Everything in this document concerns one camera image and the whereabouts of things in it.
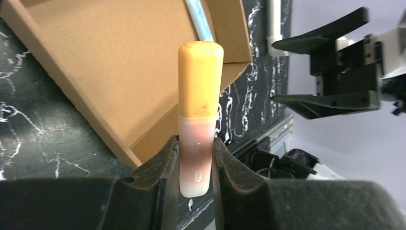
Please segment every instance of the brown cardboard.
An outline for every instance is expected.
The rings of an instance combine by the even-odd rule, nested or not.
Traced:
[[[252,61],[244,10],[203,6],[224,90]],[[177,134],[177,52],[197,40],[184,0],[4,0],[0,15],[119,159],[139,166]]]

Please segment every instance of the cardboard flap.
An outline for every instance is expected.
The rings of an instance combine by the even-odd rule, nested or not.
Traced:
[[[206,0],[216,42],[224,49],[224,63],[251,62],[247,22],[242,0]]]

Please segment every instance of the white marker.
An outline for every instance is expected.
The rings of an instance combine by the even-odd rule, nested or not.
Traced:
[[[197,35],[201,41],[214,42],[212,32],[210,31],[209,23],[204,14],[203,6],[200,0],[186,0],[189,13],[191,15]]]

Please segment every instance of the black plastic part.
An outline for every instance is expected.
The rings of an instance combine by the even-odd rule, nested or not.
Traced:
[[[179,142],[126,178],[26,179],[0,183],[0,229],[177,227]]]
[[[305,34],[272,43],[272,47],[296,54],[312,54],[369,22],[368,9],[361,7],[346,16]]]
[[[269,145],[269,137],[258,141],[249,150],[250,161],[245,165],[269,178],[306,179],[310,173],[316,173],[313,167],[318,163],[317,157],[301,149],[292,149],[279,158],[270,153]]]
[[[278,95],[272,100],[307,119],[380,109],[382,45],[371,34],[342,50],[337,51],[336,45],[338,38],[368,21],[368,10],[362,7],[306,34],[273,43],[279,50],[309,54],[310,73],[318,77],[320,87],[317,96]]]
[[[405,219],[378,184],[263,179],[214,142],[217,230],[400,230]]]
[[[382,95],[387,101],[395,101],[392,114],[406,113],[406,74],[382,80]]]
[[[280,95],[272,97],[306,119],[367,112],[381,108],[380,94],[374,91],[333,96]]]

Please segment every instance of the white pipe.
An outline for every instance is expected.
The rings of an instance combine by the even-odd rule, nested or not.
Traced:
[[[286,51],[272,47],[272,43],[282,40],[281,11],[281,0],[268,0],[268,54],[273,57],[284,57],[289,55]]]

